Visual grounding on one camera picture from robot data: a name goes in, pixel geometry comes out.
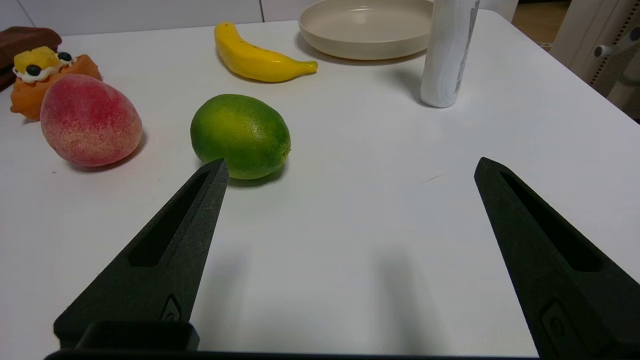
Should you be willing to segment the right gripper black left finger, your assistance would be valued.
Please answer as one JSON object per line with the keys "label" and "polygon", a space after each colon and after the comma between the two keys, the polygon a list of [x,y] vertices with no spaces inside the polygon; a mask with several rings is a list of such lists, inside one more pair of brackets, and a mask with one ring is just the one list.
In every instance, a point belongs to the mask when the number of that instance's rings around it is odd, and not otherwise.
{"label": "right gripper black left finger", "polygon": [[201,166],[54,322],[61,350],[194,351],[190,317],[229,182]]}

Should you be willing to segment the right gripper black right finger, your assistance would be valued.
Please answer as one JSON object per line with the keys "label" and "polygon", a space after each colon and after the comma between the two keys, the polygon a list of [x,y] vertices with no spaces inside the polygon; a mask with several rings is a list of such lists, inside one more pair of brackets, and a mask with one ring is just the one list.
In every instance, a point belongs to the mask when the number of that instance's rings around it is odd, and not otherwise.
{"label": "right gripper black right finger", "polygon": [[639,283],[507,166],[474,180],[539,357],[637,360]]}

